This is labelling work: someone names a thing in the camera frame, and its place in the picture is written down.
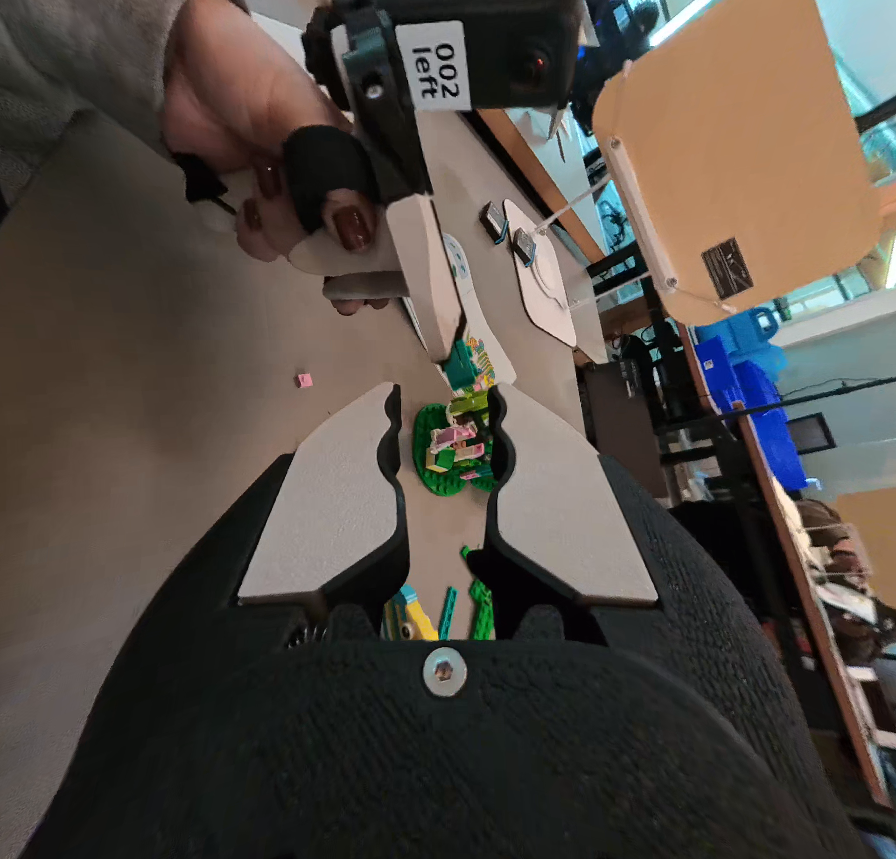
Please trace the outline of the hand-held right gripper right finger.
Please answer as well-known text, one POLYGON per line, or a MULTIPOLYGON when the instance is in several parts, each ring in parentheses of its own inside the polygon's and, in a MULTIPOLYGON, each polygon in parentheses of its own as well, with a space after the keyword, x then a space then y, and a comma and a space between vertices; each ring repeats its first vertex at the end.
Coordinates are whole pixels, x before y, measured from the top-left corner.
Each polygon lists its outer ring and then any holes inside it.
POLYGON ((553 606, 569 625, 596 607, 654 609, 658 591, 599 452, 515 386, 488 394, 497 484, 483 546, 469 558, 495 623, 553 606))

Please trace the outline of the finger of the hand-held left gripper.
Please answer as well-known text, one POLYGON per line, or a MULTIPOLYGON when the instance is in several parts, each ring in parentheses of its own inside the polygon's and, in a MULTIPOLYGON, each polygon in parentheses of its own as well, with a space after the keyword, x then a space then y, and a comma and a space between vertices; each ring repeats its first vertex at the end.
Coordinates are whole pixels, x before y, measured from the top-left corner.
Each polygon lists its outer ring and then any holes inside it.
POLYGON ((427 354, 443 364, 462 335, 465 315, 431 196, 389 204, 386 223, 427 354))

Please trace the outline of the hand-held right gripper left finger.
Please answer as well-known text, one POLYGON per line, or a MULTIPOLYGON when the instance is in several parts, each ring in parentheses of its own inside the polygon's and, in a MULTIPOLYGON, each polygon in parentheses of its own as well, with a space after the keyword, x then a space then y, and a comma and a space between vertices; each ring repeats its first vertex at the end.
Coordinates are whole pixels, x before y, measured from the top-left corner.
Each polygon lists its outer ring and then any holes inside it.
POLYGON ((295 603, 317 618, 353 604, 382 615, 409 575, 400 429, 400 388, 384 382, 298 445, 240 584, 242 604, 295 603))

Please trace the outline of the teal toy brick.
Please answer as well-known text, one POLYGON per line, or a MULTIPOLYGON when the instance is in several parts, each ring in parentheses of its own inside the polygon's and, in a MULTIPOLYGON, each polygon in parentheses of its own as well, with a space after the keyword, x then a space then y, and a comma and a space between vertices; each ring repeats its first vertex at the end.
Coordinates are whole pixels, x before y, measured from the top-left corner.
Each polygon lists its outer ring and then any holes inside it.
POLYGON ((472 349, 463 339, 452 345, 448 359, 442 367, 453 392, 468 392, 476 389, 478 368, 472 349))

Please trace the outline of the person's left forearm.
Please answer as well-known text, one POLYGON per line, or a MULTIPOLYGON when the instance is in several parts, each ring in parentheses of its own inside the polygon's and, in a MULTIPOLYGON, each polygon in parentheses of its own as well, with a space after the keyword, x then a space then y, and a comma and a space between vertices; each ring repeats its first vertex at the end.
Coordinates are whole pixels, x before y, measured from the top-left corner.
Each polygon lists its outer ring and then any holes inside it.
MULTIPOLYGON (((1 0, 2 214, 81 112, 166 153, 168 41, 187 1, 1 0)), ((245 0, 229 1, 248 12, 245 0)))

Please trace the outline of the grey desk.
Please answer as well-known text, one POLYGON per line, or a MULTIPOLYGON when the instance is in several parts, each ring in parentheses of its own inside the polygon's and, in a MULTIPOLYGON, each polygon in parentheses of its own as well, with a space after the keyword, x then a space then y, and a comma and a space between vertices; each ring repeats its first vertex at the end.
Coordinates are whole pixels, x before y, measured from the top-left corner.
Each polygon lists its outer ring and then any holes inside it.
POLYGON ((409 419, 447 395, 398 305, 339 317, 183 192, 84 116, 2 226, 2 857, 152 596, 255 478, 383 381, 409 419))

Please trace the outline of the white desk lamp wooden head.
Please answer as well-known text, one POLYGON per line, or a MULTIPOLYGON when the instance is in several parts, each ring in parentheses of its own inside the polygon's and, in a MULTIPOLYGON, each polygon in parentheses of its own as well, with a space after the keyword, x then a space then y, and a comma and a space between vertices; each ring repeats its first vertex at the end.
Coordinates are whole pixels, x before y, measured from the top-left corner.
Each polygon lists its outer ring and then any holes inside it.
POLYGON ((816 0, 697 1, 655 43, 604 88, 593 136, 673 318, 767 303, 894 229, 816 0))

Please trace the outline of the wooden background desk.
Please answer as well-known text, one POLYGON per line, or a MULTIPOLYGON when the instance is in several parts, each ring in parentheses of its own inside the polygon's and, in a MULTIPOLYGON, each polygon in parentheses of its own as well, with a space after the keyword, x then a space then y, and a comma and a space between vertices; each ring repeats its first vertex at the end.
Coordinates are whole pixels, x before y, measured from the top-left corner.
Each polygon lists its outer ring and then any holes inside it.
POLYGON ((750 568, 770 611, 772 644, 779 649, 807 718, 818 716, 822 708, 809 685, 822 678, 827 684, 824 694, 833 707, 842 755, 834 764, 843 779, 840 796, 857 809, 874 806, 893 817, 894 801, 881 764, 882 732, 873 725, 862 682, 837 651, 805 565, 809 548, 801 543, 802 528, 798 517, 789 516, 790 497, 771 471, 749 410, 737 404, 730 419, 733 426, 726 426, 709 393, 689 328, 679 322, 675 327, 702 415, 657 430, 658 442, 666 449, 661 463, 675 467, 717 460, 745 532, 750 568))

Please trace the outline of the person's left hand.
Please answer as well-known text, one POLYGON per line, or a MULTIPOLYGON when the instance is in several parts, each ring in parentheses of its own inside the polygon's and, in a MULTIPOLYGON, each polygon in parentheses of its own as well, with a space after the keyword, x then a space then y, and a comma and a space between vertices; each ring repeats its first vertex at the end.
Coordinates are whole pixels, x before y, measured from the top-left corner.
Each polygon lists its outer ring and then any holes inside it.
POLYGON ((240 248, 286 259, 307 234, 288 196, 283 144, 303 127, 351 123, 308 74, 230 0, 187 0, 169 36, 161 134, 174 155, 218 174, 252 172, 237 213, 240 248))

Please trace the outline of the brick instruction booklet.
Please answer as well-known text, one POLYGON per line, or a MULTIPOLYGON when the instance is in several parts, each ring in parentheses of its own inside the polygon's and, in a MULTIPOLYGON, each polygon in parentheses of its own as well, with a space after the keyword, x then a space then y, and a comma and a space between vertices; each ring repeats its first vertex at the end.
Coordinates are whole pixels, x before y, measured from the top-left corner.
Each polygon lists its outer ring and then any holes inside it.
POLYGON ((466 341, 472 349, 478 368, 476 387, 486 389, 498 382, 514 383, 516 372, 487 324, 462 246, 449 235, 443 235, 442 238, 465 315, 460 339, 466 341))

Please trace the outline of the pile of colourful bricks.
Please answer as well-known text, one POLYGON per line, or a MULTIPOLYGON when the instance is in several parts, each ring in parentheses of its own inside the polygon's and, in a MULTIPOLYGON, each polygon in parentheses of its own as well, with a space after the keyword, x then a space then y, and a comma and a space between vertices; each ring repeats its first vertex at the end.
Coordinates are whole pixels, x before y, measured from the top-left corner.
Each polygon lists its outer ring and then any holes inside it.
MULTIPOLYGON (((471 641, 490 641, 495 627, 492 593, 480 579, 475 578, 469 586, 468 594, 474 608, 468 639, 471 641)), ((438 624, 438 637, 441 641, 447 641, 450 638, 457 597, 457 588, 452 585, 448 586, 442 602, 438 624)))

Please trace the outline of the green lego flower model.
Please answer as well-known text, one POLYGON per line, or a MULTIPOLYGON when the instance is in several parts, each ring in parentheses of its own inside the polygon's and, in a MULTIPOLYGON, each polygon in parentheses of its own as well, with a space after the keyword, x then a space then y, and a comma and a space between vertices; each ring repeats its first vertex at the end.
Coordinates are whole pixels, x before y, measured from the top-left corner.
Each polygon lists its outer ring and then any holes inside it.
POLYGON ((414 420, 411 449, 418 476, 432 494, 452 497, 467 486, 492 492, 497 479, 487 390, 424 405, 414 420))

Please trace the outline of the blue storage bin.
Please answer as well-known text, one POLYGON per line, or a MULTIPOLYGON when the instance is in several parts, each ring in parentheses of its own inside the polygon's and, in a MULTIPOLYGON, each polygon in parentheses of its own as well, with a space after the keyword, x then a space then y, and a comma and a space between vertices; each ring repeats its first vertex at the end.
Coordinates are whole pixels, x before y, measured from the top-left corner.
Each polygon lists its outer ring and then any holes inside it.
POLYGON ((715 324, 693 329, 695 353, 711 397, 720 411, 730 413, 734 402, 751 414, 757 439, 773 475, 787 492, 800 492, 807 478, 790 435, 788 413, 776 405, 782 398, 777 381, 787 366, 783 350, 772 338, 778 323, 767 309, 750 309, 715 324))

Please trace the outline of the black monitor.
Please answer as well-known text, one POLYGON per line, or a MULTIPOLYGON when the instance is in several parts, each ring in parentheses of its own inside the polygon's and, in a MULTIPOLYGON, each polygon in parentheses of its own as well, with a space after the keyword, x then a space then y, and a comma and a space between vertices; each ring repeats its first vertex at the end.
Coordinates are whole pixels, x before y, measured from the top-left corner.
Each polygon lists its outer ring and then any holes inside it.
POLYGON ((787 427, 799 456, 837 448, 837 442, 823 413, 789 419, 787 427))

